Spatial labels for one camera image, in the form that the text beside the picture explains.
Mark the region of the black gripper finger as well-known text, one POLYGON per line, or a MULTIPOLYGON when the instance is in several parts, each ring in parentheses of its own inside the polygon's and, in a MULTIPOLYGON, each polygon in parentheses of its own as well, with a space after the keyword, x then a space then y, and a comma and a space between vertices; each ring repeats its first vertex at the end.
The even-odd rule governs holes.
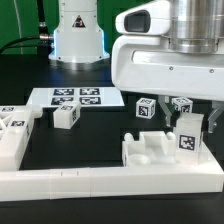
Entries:
POLYGON ((222 101, 213 101, 212 102, 212 111, 208 116, 208 132, 212 133, 217 126, 216 120, 224 112, 224 102, 222 101))

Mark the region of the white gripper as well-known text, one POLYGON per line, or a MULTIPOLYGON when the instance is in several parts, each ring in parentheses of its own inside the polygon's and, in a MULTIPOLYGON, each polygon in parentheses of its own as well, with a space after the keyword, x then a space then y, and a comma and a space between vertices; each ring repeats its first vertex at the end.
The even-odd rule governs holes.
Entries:
POLYGON ((163 37, 123 35, 113 45, 111 74, 122 91, 159 95, 166 125, 175 127, 180 112, 169 96, 224 101, 224 40, 215 53, 184 54, 163 37))

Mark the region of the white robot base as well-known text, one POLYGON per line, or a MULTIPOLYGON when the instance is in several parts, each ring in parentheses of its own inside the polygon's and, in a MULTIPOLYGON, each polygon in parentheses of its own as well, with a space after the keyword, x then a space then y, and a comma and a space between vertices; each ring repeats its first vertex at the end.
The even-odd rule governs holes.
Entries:
POLYGON ((98 0, 58 0, 59 24, 49 62, 70 70, 89 70, 108 62, 104 31, 97 20, 98 0))

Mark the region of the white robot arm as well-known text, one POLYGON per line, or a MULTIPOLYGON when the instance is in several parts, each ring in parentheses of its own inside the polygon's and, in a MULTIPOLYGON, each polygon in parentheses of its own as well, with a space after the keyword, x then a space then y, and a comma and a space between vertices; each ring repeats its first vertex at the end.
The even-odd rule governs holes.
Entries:
POLYGON ((210 100, 224 112, 224 0, 153 0, 116 17, 113 84, 122 91, 210 100))

